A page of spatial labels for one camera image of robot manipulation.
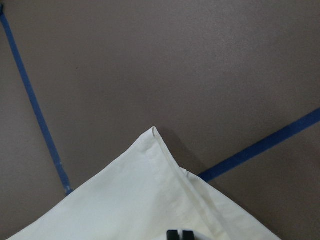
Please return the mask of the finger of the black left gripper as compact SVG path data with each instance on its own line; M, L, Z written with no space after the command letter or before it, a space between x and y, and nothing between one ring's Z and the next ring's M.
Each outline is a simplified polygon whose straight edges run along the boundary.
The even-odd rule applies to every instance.
M182 231L182 240L194 240L194 232L192 230Z
M167 240L179 240L179 232L178 230L168 230L166 232L166 239Z

